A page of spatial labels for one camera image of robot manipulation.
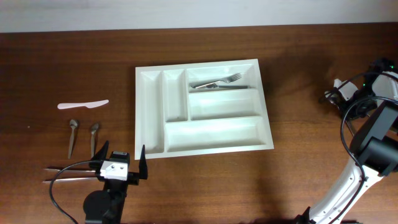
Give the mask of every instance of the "wooden table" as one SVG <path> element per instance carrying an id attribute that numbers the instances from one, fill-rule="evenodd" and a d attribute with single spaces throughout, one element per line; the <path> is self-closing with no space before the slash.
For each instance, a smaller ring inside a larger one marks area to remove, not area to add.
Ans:
<path id="1" fill-rule="evenodd" d="M 134 152 L 134 68 L 258 58 L 275 149 L 148 160 L 149 179 L 130 186 L 124 223 L 269 223 L 320 200 L 348 155 L 340 119 L 318 98 L 370 62 L 398 60 L 398 24 L 111 30 L 0 34 L 0 222 L 70 223 L 51 203 L 47 166 L 90 158 L 98 147 Z M 62 102 L 109 99 L 97 109 Z M 70 119 L 80 127 L 67 159 Z M 131 161 L 130 171 L 138 170 Z M 61 207 L 83 223 L 83 201 L 103 183 L 56 184 Z M 347 219 L 396 223 L 398 174 L 359 200 Z"/>

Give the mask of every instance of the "white wall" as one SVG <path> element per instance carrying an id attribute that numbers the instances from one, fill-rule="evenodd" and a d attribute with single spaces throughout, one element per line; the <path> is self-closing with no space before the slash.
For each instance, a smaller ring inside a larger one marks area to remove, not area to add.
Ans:
<path id="1" fill-rule="evenodd" d="M 0 0 L 0 32 L 394 21 L 398 0 Z"/>

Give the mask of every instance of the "spoon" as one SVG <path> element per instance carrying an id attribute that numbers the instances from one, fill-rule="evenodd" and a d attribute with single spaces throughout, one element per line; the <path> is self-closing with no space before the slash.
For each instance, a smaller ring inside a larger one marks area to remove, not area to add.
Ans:
<path id="1" fill-rule="evenodd" d="M 95 153 L 95 133 L 98 131 L 100 128 L 99 123 L 95 123 L 92 125 L 90 131 L 91 131 L 91 158 L 94 156 Z"/>
<path id="2" fill-rule="evenodd" d="M 68 159 L 70 159 L 70 157 L 72 156 L 73 143 L 75 142 L 75 129 L 79 127 L 79 122 L 75 119 L 71 119 L 69 122 L 69 126 L 72 128 L 72 133 L 69 140 Z"/>

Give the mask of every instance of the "silver fork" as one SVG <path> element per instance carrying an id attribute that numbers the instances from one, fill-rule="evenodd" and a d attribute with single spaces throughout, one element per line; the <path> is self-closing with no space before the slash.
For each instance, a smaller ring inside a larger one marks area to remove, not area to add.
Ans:
<path id="1" fill-rule="evenodd" d="M 224 78 L 219 78 L 219 79 L 215 79 L 215 80 L 208 80 L 205 82 L 201 82 L 201 83 L 196 83 L 195 85 L 191 86 L 192 88 L 201 88 L 210 84 L 214 84 L 214 83 L 218 83 L 218 82 L 225 82 L 225 83 L 231 83 L 231 82 L 235 82 L 236 80 L 242 78 L 242 74 L 241 73 L 235 73 L 233 75 L 230 75 L 228 77 L 224 77 Z"/>

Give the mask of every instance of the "cutlery organizer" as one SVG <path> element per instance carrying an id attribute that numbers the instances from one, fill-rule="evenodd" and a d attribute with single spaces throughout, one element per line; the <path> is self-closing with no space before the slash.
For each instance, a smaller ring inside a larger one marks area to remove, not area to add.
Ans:
<path id="1" fill-rule="evenodd" d="M 192 83 L 241 73 L 228 85 Z M 273 149 L 257 59 L 136 68 L 135 158 Z"/>

